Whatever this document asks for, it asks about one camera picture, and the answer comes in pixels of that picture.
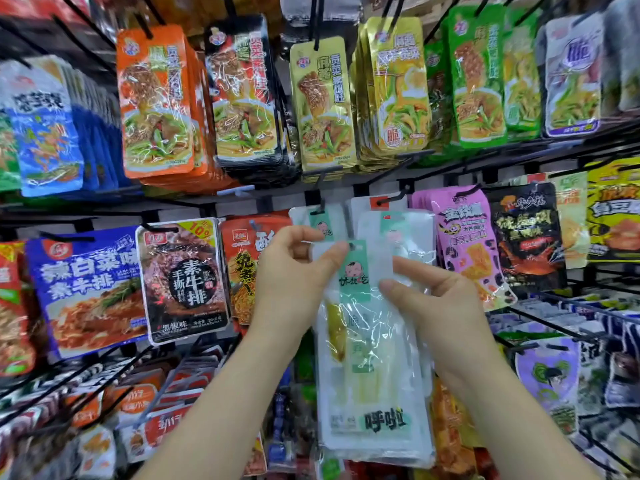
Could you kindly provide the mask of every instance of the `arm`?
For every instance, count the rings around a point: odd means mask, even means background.
[[[502,478],[597,480],[498,352],[474,284],[403,258],[394,258],[394,270],[431,289],[428,296],[380,282],[380,291],[415,322],[444,384],[468,407]]]
[[[301,226],[276,234],[260,256],[249,332],[136,480],[242,476],[278,382],[348,252],[338,243],[308,263],[308,244],[302,241],[323,238],[322,232]]]

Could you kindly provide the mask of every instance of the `forearm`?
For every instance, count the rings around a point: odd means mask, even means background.
[[[291,360],[273,343],[250,331],[136,480],[238,480]]]
[[[598,480],[506,363],[497,363],[472,382],[462,399],[501,478]]]

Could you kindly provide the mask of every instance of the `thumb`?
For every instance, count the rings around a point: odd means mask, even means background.
[[[313,266],[316,274],[315,279],[320,281],[323,287],[338,272],[348,252],[349,244],[347,242],[336,242],[312,263],[311,266]]]
[[[434,299],[432,296],[420,293],[395,280],[380,280],[378,286],[382,295],[393,303],[404,317],[414,321],[420,321],[427,307],[434,305],[431,302]]]

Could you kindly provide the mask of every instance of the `person's left hand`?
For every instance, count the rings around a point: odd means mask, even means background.
[[[309,262],[310,244],[303,241],[323,240],[324,234],[311,227],[284,227],[260,255],[249,330],[274,337],[293,354],[316,318],[325,286],[349,251],[346,242],[337,242]]]

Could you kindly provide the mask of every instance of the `person's right hand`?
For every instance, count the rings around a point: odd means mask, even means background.
[[[438,375],[464,401],[478,381],[506,364],[476,287],[461,274],[401,257],[394,257],[394,271],[431,290],[426,295],[395,280],[380,281],[382,294],[428,344]]]

